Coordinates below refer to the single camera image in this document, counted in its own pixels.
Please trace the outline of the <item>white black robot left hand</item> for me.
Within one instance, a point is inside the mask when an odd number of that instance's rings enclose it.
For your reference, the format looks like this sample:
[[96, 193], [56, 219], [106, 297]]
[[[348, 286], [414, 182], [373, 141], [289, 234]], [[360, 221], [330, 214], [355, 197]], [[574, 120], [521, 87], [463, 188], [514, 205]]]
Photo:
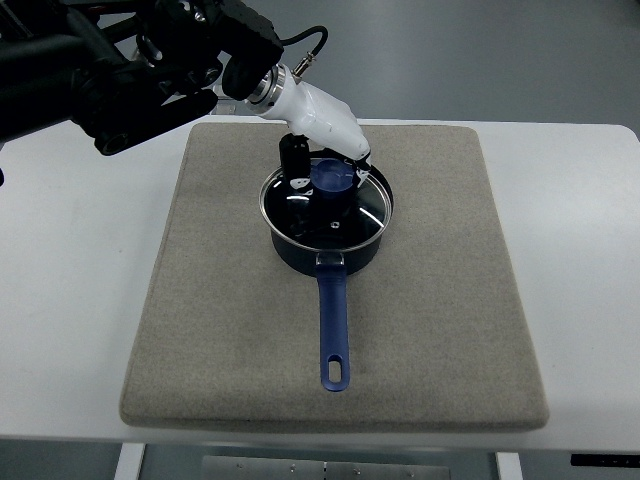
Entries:
[[283, 91], [263, 113], [268, 120], [285, 121], [295, 135], [303, 135], [317, 145], [330, 149], [353, 162], [357, 187], [361, 187], [372, 169], [371, 148], [350, 107], [301, 81], [286, 79]]

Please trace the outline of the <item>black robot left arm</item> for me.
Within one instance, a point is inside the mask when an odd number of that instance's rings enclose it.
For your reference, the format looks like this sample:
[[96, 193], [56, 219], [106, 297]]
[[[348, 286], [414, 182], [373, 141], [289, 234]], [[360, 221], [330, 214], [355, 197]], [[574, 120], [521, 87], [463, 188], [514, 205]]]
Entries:
[[286, 42], [240, 1], [5, 1], [1, 138], [72, 121], [105, 156], [243, 100]]

